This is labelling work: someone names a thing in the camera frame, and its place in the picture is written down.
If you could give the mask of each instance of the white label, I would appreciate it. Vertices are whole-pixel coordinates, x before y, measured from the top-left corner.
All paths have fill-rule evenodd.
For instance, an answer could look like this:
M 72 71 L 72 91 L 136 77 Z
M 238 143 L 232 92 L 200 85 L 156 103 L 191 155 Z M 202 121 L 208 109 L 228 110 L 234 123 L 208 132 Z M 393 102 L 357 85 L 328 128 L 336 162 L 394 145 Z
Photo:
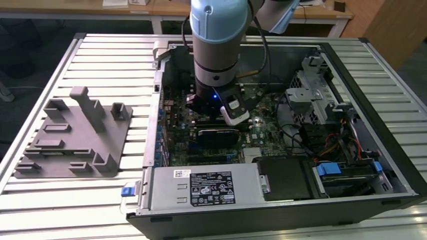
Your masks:
M 148 14 L 148 11 L 131 11 L 131 14 Z
M 187 170 L 174 170 L 174 178 L 190 178 L 190 174 L 192 171 L 190 169 Z
M 234 199 L 235 198 L 235 195 L 223 195 L 224 197 L 224 199 Z

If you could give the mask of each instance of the screw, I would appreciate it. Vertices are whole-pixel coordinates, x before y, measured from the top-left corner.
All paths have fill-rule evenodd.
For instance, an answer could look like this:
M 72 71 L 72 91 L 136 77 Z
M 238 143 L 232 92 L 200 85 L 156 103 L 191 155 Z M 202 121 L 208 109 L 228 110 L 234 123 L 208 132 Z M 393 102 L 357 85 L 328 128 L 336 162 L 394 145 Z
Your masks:
M 206 6 L 204 12 L 206 12 L 207 14 L 211 14 L 211 13 L 212 13 L 212 8 L 211 8 L 211 6 Z

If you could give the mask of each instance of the light blue robot arm segment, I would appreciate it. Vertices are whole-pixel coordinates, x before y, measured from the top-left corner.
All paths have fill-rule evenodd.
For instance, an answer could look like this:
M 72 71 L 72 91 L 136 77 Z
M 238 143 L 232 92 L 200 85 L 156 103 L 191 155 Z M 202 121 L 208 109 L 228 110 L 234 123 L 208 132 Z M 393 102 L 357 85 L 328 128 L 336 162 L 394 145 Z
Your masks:
M 192 0 L 192 34 L 208 44 L 222 44 L 242 32 L 248 18 L 247 0 Z

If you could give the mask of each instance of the motherboard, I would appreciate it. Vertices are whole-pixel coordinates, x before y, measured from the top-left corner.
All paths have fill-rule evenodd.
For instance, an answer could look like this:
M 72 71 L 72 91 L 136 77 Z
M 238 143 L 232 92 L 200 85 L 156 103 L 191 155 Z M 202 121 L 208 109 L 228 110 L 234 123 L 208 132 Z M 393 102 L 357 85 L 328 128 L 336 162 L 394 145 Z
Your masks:
M 239 87 L 246 98 L 260 90 L 255 84 Z M 288 154 L 275 114 L 278 94 L 262 98 L 247 121 L 228 126 L 222 116 L 212 119 L 187 108 L 192 92 L 191 88 L 179 92 L 167 88 L 164 92 L 171 167 L 248 163 L 255 157 Z

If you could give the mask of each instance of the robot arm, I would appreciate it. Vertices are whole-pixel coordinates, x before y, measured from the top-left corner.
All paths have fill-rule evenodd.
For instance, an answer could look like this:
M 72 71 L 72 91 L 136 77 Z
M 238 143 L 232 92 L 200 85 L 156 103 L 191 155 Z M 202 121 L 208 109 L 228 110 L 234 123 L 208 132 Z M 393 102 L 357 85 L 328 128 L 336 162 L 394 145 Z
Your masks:
M 214 112 L 220 110 L 231 126 L 250 118 L 246 101 L 236 87 L 242 38 L 255 16 L 259 16 L 263 29 L 284 31 L 298 3 L 299 0 L 191 1 L 196 94 L 190 99 L 188 107 L 196 112 L 203 113 L 203 109 Z

